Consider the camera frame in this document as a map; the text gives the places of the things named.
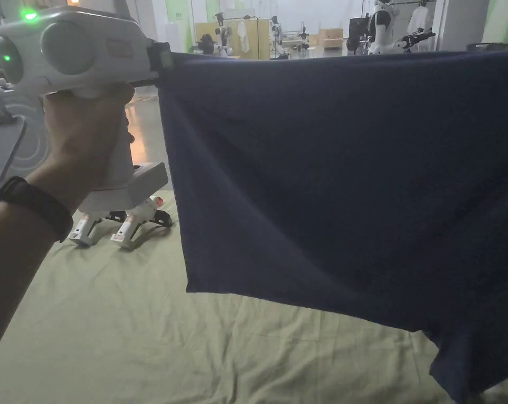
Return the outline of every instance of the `dark blue fabric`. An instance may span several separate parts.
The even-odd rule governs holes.
[[[460,403],[508,377],[508,52],[175,64],[189,292],[423,330]]]

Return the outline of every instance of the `forearm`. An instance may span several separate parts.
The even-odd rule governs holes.
[[[27,181],[73,213],[88,192],[83,178],[74,164],[50,160]],[[24,207],[0,202],[0,339],[56,240],[57,235],[44,219]]]

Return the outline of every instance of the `green bedsheet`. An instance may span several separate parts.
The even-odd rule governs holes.
[[[188,295],[179,224],[153,226],[134,251],[114,223],[90,249],[54,246],[0,344],[0,403],[451,403],[420,333]],[[508,402],[508,381],[479,402]]]

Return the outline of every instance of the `wrist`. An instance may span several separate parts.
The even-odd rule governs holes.
[[[50,156],[26,180],[64,205],[71,214],[92,189],[91,164]]]

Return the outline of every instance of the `human hand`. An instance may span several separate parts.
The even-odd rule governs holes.
[[[26,180],[74,212],[104,178],[133,87],[116,84],[97,98],[61,91],[45,98],[50,156]]]
[[[115,84],[97,98],[80,98],[70,91],[48,95],[44,107],[51,159],[91,165],[92,175],[100,180],[133,94],[132,86]]]

